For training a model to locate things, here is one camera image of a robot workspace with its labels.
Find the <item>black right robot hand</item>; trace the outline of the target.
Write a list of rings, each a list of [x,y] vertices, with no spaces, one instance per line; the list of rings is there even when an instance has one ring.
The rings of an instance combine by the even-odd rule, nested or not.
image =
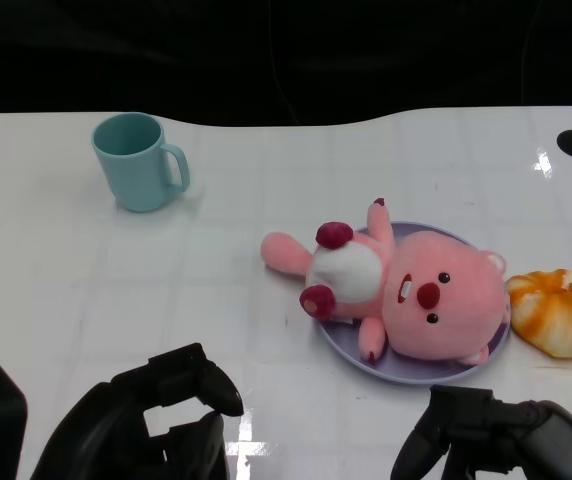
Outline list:
[[[443,479],[479,471],[528,479],[572,479],[572,414],[551,401],[506,403],[491,390],[434,385],[404,442],[392,479],[422,479],[441,459]]]

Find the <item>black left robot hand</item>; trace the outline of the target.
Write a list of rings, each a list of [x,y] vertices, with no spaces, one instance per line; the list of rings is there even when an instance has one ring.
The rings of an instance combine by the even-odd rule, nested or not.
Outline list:
[[[192,398],[210,412],[165,434],[150,434],[146,411]],[[90,389],[59,423],[32,476],[226,479],[224,419],[243,413],[235,384],[193,343]]]

